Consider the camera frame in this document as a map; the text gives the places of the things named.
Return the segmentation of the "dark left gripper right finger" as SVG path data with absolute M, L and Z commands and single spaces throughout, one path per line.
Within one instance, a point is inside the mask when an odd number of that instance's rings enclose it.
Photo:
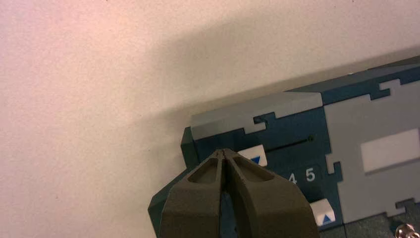
M 310 204 L 295 184 L 230 149 L 224 157 L 238 237 L 319 237 Z

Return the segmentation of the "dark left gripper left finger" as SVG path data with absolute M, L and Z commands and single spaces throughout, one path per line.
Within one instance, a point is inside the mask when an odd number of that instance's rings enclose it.
M 170 190 L 163 208 L 161 238 L 217 238 L 225 155 L 215 150 Z

